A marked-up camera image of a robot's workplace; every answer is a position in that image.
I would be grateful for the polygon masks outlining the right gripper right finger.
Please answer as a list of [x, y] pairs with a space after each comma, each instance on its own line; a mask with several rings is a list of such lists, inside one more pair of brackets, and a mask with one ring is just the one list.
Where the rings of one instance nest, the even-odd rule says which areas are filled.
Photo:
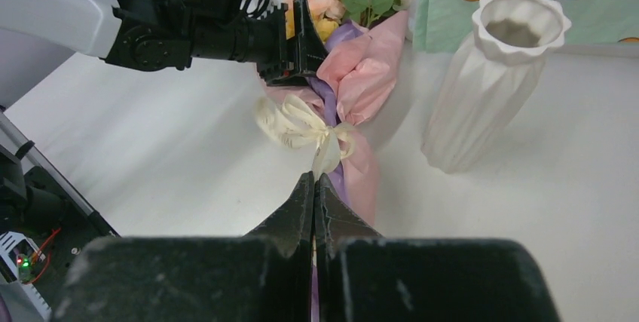
[[316, 182], [323, 321], [557, 321], [543, 273], [502, 238], [385, 238]]

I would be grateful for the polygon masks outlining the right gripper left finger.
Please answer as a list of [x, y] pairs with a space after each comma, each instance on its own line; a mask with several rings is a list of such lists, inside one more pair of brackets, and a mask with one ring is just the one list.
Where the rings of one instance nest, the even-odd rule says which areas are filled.
[[309, 321], [314, 180], [241, 237], [91, 241], [53, 321]]

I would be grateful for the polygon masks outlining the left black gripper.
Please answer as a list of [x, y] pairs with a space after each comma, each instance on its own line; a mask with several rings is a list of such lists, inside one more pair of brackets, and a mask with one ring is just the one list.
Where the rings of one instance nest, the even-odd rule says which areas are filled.
[[314, 77], [328, 51], [313, 23], [308, 0], [293, 1], [293, 61], [286, 58], [282, 11], [270, 0], [153, 0], [171, 32], [189, 42], [197, 58], [258, 64], [268, 87], [301, 87]]

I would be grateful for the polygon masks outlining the pink purple flower bouquet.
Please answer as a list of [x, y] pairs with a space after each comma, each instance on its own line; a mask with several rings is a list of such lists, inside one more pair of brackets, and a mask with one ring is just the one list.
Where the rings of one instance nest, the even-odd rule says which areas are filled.
[[396, 85], [411, 0], [306, 1], [328, 56], [304, 85], [268, 88], [256, 103], [256, 124], [286, 148], [315, 145], [313, 172], [327, 174], [340, 199], [371, 224], [380, 173], [358, 126]]

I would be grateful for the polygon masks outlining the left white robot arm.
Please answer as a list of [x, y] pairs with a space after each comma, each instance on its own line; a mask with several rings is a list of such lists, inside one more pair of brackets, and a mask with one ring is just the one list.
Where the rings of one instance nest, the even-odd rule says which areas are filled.
[[271, 87], [306, 84], [328, 54], [307, 0], [1, 0], [1, 26], [143, 72], [254, 63]]

